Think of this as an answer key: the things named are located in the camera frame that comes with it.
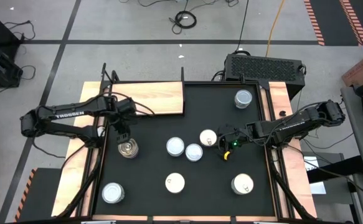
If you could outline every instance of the black box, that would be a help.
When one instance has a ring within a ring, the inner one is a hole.
[[[300,60],[228,54],[225,80],[240,80],[243,76],[246,80],[258,81],[267,89],[268,82],[285,82],[289,99],[292,100],[305,85],[301,66]]]

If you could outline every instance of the floor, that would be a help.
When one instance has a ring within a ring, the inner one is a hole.
[[[253,44],[241,45],[242,49],[252,55],[265,55],[266,40],[280,2],[249,1],[242,39]],[[36,41],[19,48],[16,63],[19,66],[33,65],[37,69],[33,80],[23,80],[19,88],[0,94],[0,222],[13,220],[31,169],[60,167],[64,161],[46,156],[32,147],[24,169],[22,166],[17,169],[26,145],[26,138],[19,131],[20,116],[39,103],[77,102],[83,83],[100,79],[104,62],[109,70],[116,70],[121,80],[178,80],[181,67],[185,68],[186,80],[210,80],[216,71],[222,69],[225,56],[237,47],[235,40],[240,35],[245,3],[245,0],[240,0],[238,6],[228,7],[227,3],[219,1],[195,9],[196,27],[174,35],[168,17],[181,11],[184,3],[168,1],[141,7],[137,0],[124,4],[117,0],[0,0],[2,22],[33,22]],[[202,4],[201,0],[190,0],[189,7],[199,4]],[[14,31],[24,32],[27,37],[32,35],[29,26],[17,27]],[[272,39],[279,41],[270,46],[269,57],[302,60],[307,66],[300,106],[327,99],[340,101],[341,75],[363,58],[363,48],[359,46],[324,47],[315,44],[316,36],[301,0],[286,0]],[[135,41],[102,44],[104,42],[87,40]],[[185,40],[194,41],[180,44]],[[219,44],[223,42],[214,40],[234,41]],[[24,75],[32,75],[32,70],[26,68]],[[297,106],[298,97],[295,97],[292,107],[295,110]],[[72,124],[73,120],[64,122]],[[324,147],[350,133],[351,127],[346,121],[340,127],[320,128],[319,139],[308,139],[316,146]],[[36,144],[64,156],[68,139],[46,135],[39,137]],[[304,142],[301,146],[304,151],[309,151]],[[324,151],[341,152],[346,158],[358,155],[354,138]],[[319,216],[326,220],[352,219],[348,207],[316,206]]]

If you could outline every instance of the black tray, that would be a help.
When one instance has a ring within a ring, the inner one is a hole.
[[[240,89],[253,95],[247,109],[240,110],[233,98]],[[198,162],[190,162],[183,154],[173,158],[166,151],[169,138],[178,136],[187,146],[199,143],[204,129],[214,131],[225,123],[242,127],[245,123],[262,120],[263,106],[256,83],[184,82],[184,115],[164,115],[142,118],[131,127],[132,138],[139,145],[135,159],[122,157],[109,132],[100,180],[93,196],[94,215],[225,215],[275,216],[265,151],[256,144],[247,144],[235,151],[229,162],[215,153],[216,148],[204,148]],[[186,180],[184,190],[169,193],[164,181],[172,172]],[[235,195],[231,180],[247,173],[255,183],[250,194]],[[121,184],[125,199],[107,204],[101,197],[102,188],[109,182]]]

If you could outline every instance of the orange striped tape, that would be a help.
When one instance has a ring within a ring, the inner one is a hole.
[[[28,180],[26,182],[26,188],[25,188],[25,191],[22,194],[21,202],[19,203],[17,212],[15,214],[14,222],[18,222],[19,217],[21,216],[21,211],[24,208],[24,204],[25,204],[25,201],[26,201],[26,196],[27,196],[27,193],[29,193],[29,188],[31,187],[32,179],[33,179],[34,174],[36,173],[36,170],[37,169],[32,169],[31,174],[29,175],[29,178],[28,178]]]
[[[363,28],[349,0],[339,0],[359,45],[363,45]]]
[[[318,44],[324,46],[325,43],[324,43],[323,34],[319,29],[316,15],[314,14],[313,7],[311,7],[310,0],[304,0],[304,5],[306,6],[308,17],[310,18],[311,25],[313,26],[314,33],[316,34]]]

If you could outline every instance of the can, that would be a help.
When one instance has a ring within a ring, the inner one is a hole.
[[[109,183],[102,189],[102,199],[106,203],[118,203],[125,197],[125,190],[120,184]]]
[[[119,144],[118,150],[123,157],[128,159],[132,159],[138,155],[138,145],[134,139]]]
[[[253,190],[253,180],[247,174],[239,174],[231,181],[231,188],[237,195],[244,195]]]
[[[206,129],[200,133],[199,140],[204,146],[213,146],[217,141],[217,135],[214,131]]]
[[[186,149],[186,156],[191,162],[196,162],[202,158],[204,151],[198,144],[190,144]]]
[[[173,137],[167,141],[166,148],[171,156],[180,156],[184,152],[184,141],[179,137]]]
[[[184,189],[186,181],[181,174],[172,173],[166,177],[164,184],[170,193],[178,194]]]
[[[235,95],[235,106],[239,109],[245,109],[252,102],[252,94],[248,90],[239,90]]]

